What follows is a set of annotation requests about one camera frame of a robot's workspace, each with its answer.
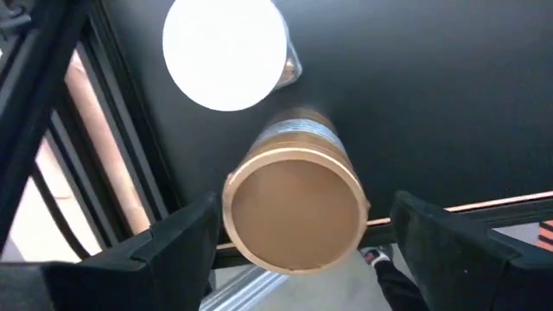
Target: cardboard tube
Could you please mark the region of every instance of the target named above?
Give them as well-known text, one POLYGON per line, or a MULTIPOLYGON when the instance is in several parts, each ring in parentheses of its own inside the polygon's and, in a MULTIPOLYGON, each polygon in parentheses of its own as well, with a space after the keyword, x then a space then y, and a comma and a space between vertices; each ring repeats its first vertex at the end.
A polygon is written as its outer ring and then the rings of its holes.
POLYGON ((369 202, 332 124, 293 110, 259 135, 223 189, 232 242, 275 272, 316 272, 355 250, 369 202))

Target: black backdrop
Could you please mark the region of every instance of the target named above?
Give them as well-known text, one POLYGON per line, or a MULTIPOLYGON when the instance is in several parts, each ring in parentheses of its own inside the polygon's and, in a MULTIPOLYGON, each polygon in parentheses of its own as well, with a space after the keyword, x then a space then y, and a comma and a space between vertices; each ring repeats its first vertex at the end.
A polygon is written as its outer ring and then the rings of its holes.
POLYGON ((183 199, 219 191, 264 124, 309 105, 334 121, 369 200, 441 206, 553 188, 553 2, 276 0, 304 67, 245 111, 209 111, 170 78, 173 0, 106 1, 183 199))

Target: floor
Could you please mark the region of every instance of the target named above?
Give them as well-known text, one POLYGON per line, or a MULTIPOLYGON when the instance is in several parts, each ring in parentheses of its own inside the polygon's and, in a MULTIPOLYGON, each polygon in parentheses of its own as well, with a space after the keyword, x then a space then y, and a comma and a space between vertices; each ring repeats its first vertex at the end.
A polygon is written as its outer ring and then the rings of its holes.
MULTIPOLYGON (((537 224, 497 229, 514 238, 535 244, 537 224)), ((394 245, 394 263, 410 277, 399 250, 394 245)), ((223 285, 245 267, 218 270, 217 284, 223 285)), ((265 297, 256 311, 388 311, 386 300, 376 281, 374 270, 359 254, 352 254, 343 264, 315 275, 291 276, 283 285, 265 297)))

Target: shoe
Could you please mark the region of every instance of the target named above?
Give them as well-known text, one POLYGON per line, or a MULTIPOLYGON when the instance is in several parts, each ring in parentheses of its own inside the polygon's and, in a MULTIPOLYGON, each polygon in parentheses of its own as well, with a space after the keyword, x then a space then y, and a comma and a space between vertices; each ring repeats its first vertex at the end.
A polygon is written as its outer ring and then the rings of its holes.
POLYGON ((391 261, 393 259, 393 249, 391 245, 379 247, 366 247, 359 251, 365 262, 374 267, 381 261, 391 261))

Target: white circular disc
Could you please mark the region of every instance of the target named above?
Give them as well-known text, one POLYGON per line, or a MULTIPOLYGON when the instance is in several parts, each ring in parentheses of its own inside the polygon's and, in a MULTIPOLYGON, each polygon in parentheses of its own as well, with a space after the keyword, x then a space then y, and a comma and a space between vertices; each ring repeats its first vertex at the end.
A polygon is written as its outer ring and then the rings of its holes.
POLYGON ((175 0, 163 28, 173 81, 197 104, 238 111, 280 79, 287 30, 270 0, 175 0))

